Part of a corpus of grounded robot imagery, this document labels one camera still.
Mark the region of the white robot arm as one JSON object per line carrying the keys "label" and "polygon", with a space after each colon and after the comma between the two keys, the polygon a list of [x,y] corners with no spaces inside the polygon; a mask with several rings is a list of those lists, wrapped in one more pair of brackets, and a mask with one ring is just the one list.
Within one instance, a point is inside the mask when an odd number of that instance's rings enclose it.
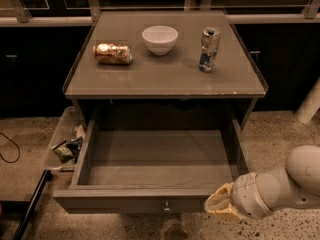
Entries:
{"label": "white robot arm", "polygon": [[320,81],[293,112],[255,112],[245,149],[258,169],[218,188],[205,211],[230,219],[260,219],[275,211],[320,206]]}

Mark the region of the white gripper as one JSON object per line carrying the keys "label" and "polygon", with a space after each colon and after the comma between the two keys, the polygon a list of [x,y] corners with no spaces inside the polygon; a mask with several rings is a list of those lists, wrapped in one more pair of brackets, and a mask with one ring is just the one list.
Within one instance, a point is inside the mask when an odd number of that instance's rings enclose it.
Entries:
{"label": "white gripper", "polygon": [[219,187],[205,201],[204,210],[215,217],[235,221],[243,220],[244,216],[260,219],[272,214],[258,191],[254,172]]}

